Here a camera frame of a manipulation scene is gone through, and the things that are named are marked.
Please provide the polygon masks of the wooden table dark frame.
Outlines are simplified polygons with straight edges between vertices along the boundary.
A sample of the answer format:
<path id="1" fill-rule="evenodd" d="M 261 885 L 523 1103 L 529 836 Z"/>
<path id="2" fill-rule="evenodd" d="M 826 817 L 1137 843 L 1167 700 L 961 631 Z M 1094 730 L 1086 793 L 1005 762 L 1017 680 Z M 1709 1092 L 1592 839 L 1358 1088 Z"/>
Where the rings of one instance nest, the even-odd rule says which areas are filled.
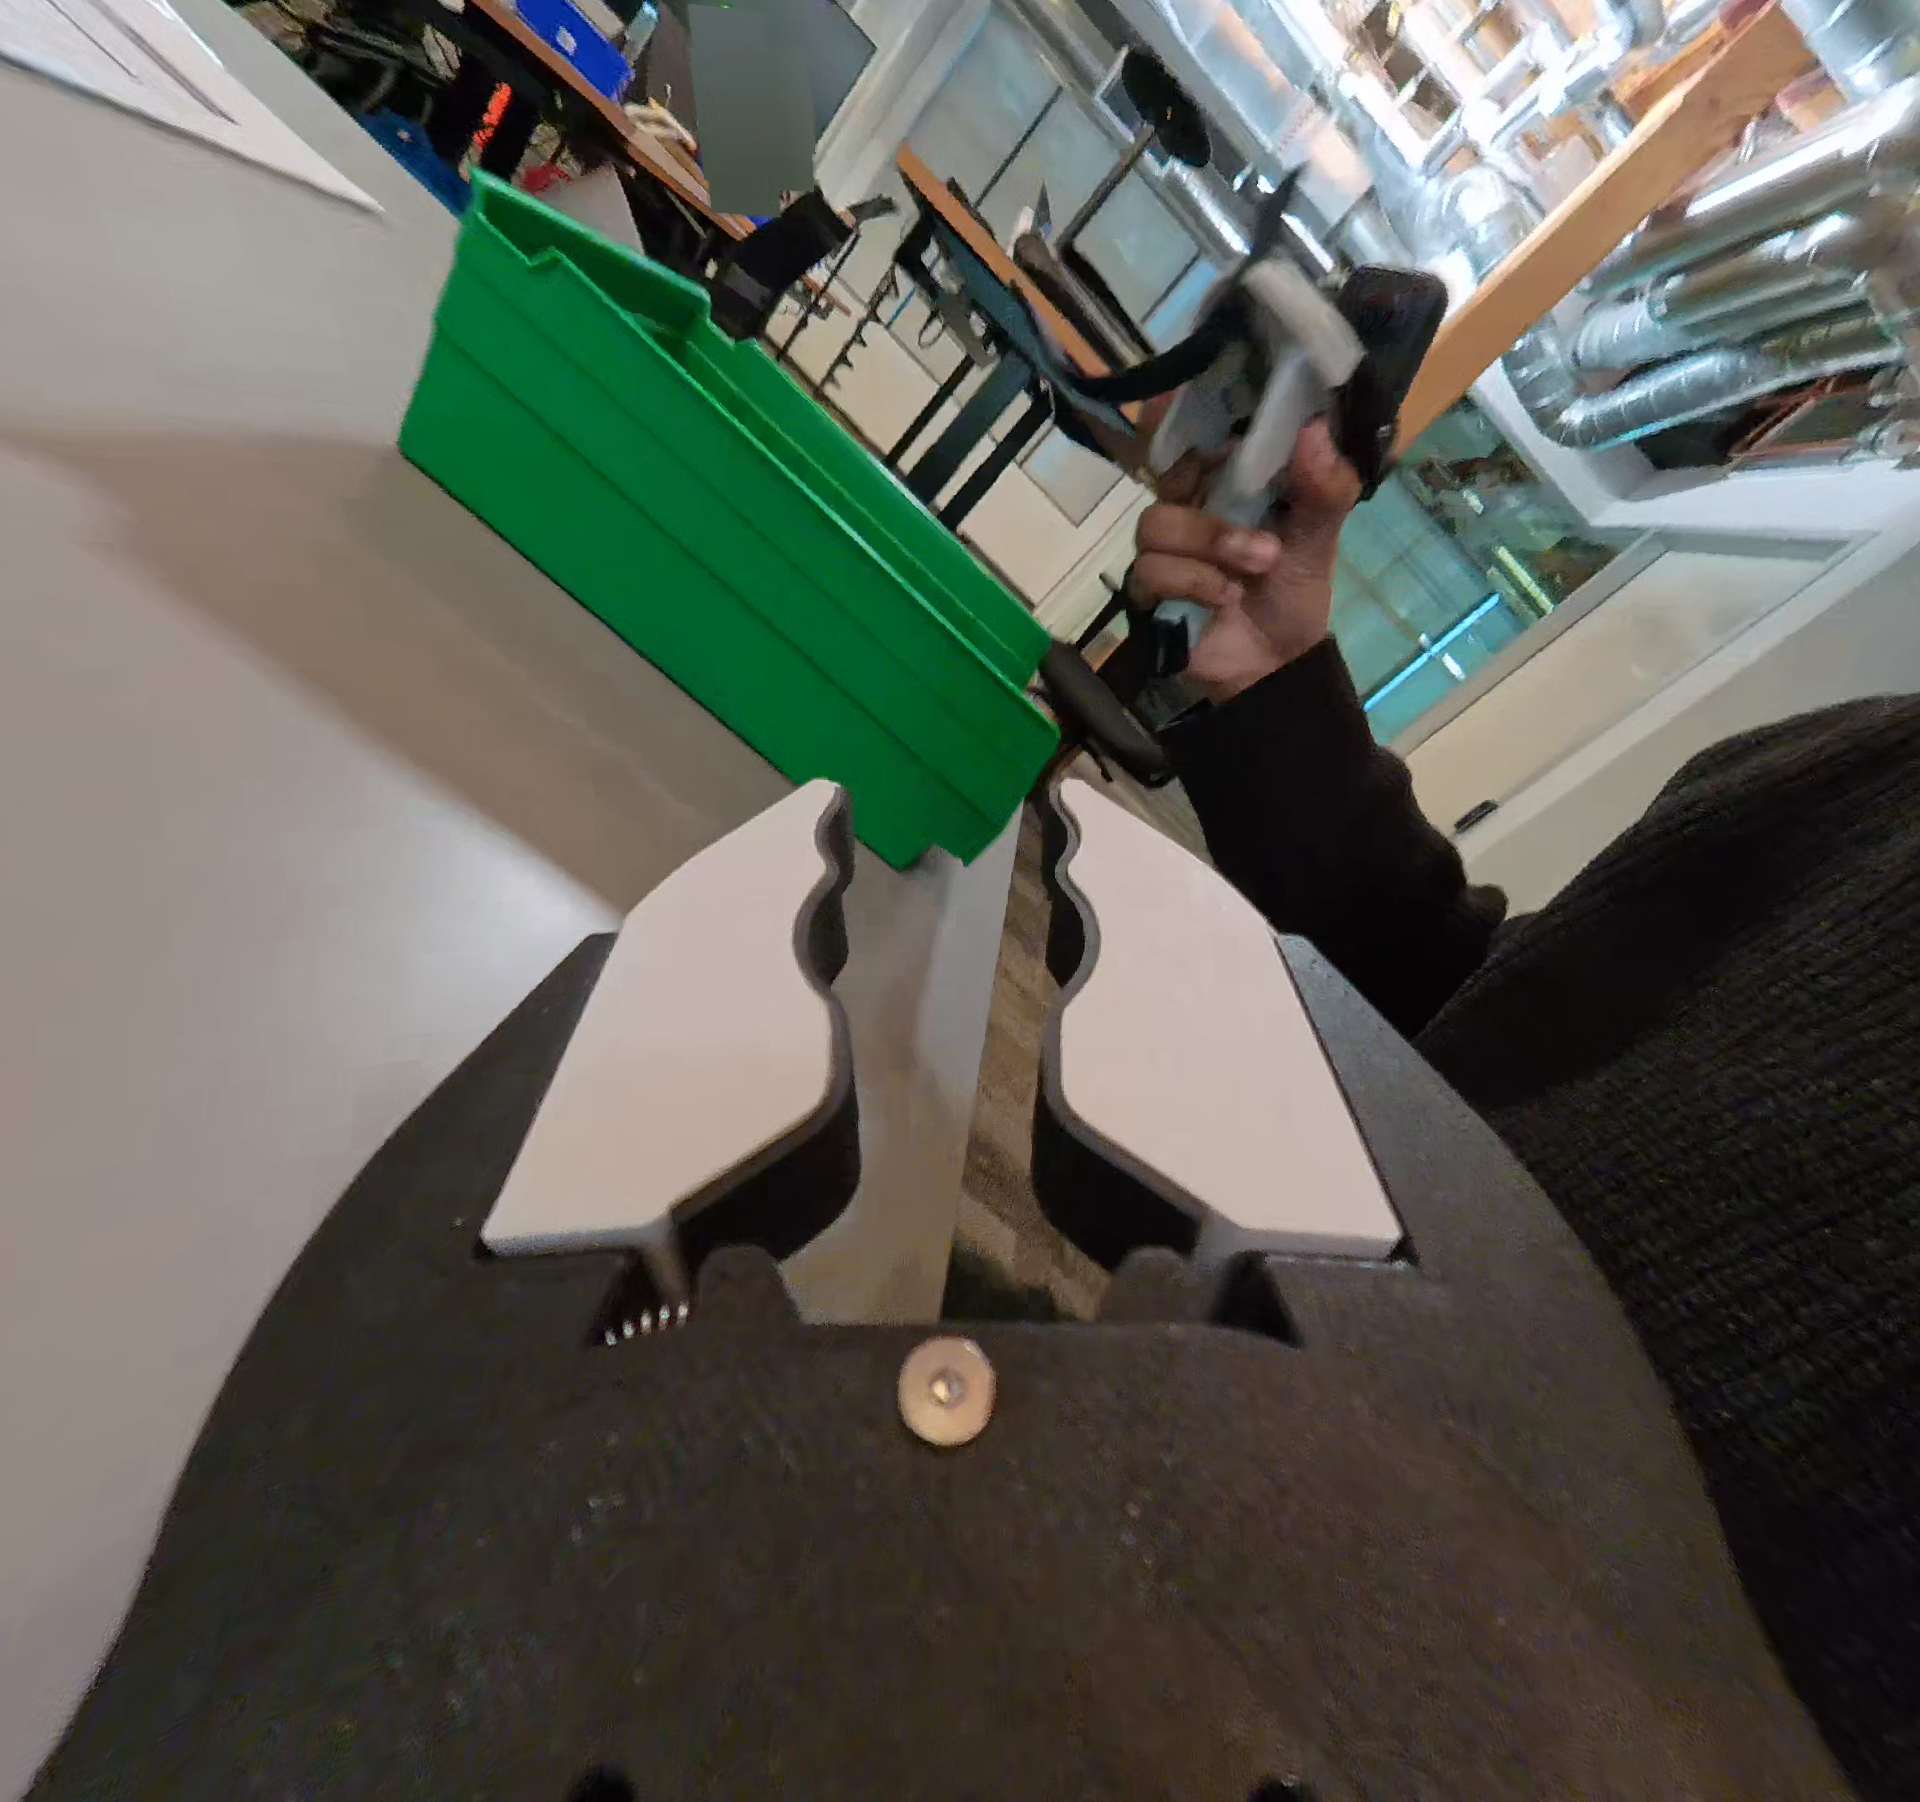
<path id="1" fill-rule="evenodd" d="M 1139 478 L 1146 458 L 1133 406 L 1105 406 L 1086 392 L 1105 371 L 1097 348 L 925 157 L 899 150 L 898 171 L 916 216 L 893 266 L 948 320 L 952 342 L 967 335 L 975 342 L 909 422 L 888 466 L 952 534 L 1048 427 Z"/>

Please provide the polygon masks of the white desk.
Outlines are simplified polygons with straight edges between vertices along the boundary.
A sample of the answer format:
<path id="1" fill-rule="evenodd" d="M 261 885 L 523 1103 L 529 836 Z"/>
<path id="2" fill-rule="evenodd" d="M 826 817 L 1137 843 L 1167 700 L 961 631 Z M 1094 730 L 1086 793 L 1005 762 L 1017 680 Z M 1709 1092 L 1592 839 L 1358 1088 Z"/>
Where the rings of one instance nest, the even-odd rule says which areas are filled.
<path id="1" fill-rule="evenodd" d="M 5 71 L 5 1797 L 257 1315 L 575 947 L 790 786 L 396 451 L 455 224 Z"/>

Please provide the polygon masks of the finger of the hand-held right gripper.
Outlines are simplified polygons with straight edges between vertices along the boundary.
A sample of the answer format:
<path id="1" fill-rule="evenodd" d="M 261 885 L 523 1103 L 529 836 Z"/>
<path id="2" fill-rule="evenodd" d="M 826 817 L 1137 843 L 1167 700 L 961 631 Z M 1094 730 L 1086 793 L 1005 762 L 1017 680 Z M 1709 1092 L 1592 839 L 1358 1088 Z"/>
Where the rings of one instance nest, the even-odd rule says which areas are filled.
<path id="1" fill-rule="evenodd" d="M 1364 342 L 1333 294 L 1297 261 L 1263 255 L 1240 263 L 1222 285 L 1230 321 L 1228 380 L 1248 392 L 1278 374 L 1305 374 L 1326 391 L 1347 387 L 1364 360 Z"/>

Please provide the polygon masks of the green plastic bin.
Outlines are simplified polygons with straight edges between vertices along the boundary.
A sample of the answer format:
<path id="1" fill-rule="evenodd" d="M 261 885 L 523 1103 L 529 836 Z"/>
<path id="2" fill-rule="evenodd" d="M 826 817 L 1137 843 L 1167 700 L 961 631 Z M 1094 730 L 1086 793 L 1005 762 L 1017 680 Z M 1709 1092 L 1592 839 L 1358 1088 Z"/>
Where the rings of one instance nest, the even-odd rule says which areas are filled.
<path id="1" fill-rule="evenodd" d="M 896 868 L 1053 754 L 1024 603 L 706 293 L 478 176 L 400 452 Z"/>

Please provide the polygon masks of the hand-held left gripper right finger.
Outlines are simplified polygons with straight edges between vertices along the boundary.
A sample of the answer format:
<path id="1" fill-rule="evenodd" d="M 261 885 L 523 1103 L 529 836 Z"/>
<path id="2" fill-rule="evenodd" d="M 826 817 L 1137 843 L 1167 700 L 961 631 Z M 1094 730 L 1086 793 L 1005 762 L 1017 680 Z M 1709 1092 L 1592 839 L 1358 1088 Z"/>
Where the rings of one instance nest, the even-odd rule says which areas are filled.
<path id="1" fill-rule="evenodd" d="M 1043 804 L 1031 1182 L 1102 1320 L 1289 1329 L 1278 1265 L 1396 1273 L 1402 1214 L 1262 912 L 1089 782 Z"/>

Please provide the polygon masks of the plastic sleeve document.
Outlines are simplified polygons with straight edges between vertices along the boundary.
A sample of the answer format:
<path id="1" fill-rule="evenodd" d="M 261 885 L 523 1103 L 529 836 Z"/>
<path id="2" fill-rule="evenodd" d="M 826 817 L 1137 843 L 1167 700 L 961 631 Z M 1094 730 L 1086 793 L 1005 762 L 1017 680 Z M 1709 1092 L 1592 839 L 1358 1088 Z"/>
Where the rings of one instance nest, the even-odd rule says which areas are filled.
<path id="1" fill-rule="evenodd" d="M 169 0 L 2 0 L 2 60 L 345 205 L 380 213 Z"/>

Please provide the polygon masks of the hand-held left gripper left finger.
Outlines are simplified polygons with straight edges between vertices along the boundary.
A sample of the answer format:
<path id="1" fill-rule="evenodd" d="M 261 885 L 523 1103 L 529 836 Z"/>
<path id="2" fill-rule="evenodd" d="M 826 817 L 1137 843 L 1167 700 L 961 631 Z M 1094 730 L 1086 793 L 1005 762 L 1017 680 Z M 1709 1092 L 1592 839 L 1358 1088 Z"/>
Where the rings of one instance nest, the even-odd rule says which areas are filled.
<path id="1" fill-rule="evenodd" d="M 594 1337 L 694 1311 L 714 1253 L 788 1261 L 861 1186 L 849 792 L 805 782 L 623 916 L 480 1228 L 493 1260 L 621 1257 Z"/>

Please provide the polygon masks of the black office chair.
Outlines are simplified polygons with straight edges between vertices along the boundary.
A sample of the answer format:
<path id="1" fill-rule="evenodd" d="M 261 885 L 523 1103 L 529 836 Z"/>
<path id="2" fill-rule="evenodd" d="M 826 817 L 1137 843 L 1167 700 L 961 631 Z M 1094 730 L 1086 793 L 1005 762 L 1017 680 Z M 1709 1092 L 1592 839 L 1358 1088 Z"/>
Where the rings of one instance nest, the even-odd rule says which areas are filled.
<path id="1" fill-rule="evenodd" d="M 1102 775 L 1120 768 L 1142 787 L 1164 787 L 1174 780 L 1174 764 L 1156 733 L 1072 643 L 1049 639 L 1038 691 L 1060 732 L 1062 753 L 1083 753 Z"/>

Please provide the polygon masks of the blue storage bin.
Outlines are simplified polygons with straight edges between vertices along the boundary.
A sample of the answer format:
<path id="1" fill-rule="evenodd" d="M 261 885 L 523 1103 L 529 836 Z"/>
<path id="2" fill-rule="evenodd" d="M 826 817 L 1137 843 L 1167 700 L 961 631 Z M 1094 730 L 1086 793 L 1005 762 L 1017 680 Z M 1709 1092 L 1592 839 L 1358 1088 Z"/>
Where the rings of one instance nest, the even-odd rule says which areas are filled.
<path id="1" fill-rule="evenodd" d="M 573 0 L 512 0 L 518 16 L 602 97 L 621 104 L 634 66 Z"/>

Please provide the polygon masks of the person's right hand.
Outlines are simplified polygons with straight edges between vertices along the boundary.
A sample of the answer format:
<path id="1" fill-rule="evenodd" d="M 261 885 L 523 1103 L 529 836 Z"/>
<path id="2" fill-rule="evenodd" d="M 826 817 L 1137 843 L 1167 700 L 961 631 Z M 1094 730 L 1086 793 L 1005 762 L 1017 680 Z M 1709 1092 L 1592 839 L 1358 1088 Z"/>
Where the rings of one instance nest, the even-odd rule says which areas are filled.
<path id="1" fill-rule="evenodd" d="M 1211 479 L 1200 452 L 1158 476 L 1127 595 L 1150 620 L 1169 604 L 1200 609 L 1184 677 L 1222 704 L 1330 638 L 1339 538 L 1362 483 L 1324 415 L 1302 427 L 1262 525 L 1213 514 Z"/>

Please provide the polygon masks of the wooden ceiling beam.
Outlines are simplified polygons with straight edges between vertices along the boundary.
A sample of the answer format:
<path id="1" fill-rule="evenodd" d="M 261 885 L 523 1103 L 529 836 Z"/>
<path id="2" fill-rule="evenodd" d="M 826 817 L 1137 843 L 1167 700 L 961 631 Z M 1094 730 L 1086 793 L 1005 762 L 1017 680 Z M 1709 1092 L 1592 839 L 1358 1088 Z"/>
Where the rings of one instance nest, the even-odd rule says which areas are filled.
<path id="1" fill-rule="evenodd" d="M 1402 403 L 1396 451 L 1466 396 L 1606 253 L 1729 151 L 1814 64 L 1799 28 L 1775 0 L 1761 0 L 1746 20 L 1727 28 L 1693 77 L 1665 92 L 1627 141 L 1525 230 L 1510 253 L 1500 253 L 1440 327 Z"/>

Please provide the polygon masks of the person's right forearm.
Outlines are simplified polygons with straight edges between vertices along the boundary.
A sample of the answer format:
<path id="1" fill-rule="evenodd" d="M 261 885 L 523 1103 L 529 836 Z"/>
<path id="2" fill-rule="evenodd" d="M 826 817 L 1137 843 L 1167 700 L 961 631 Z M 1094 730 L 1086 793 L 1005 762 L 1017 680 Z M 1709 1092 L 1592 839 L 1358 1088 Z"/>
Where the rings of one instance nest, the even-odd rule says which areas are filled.
<path id="1" fill-rule="evenodd" d="M 1415 1041 L 1508 919 L 1427 820 L 1333 636 L 1174 722 L 1164 743 L 1218 872 Z"/>

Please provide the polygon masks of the long wooden table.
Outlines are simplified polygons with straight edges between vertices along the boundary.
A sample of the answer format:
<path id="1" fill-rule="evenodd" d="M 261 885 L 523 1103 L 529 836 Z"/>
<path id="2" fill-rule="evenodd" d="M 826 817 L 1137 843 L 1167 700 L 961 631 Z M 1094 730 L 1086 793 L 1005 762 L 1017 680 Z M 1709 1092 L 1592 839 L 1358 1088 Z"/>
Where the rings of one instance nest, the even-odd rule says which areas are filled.
<path id="1" fill-rule="evenodd" d="M 463 0 L 468 9 L 482 14 L 505 36 L 532 54 L 550 78 L 559 78 L 589 109 L 605 124 L 625 157 L 648 178 L 667 187 L 679 203 L 690 205 L 703 221 L 716 226 L 722 234 L 740 241 L 752 232 L 749 216 L 725 213 L 713 205 L 709 185 L 701 168 L 667 150 L 655 135 L 639 128 L 625 114 L 623 106 L 601 93 L 589 83 L 578 66 L 559 50 L 547 43 L 518 12 L 513 0 Z"/>

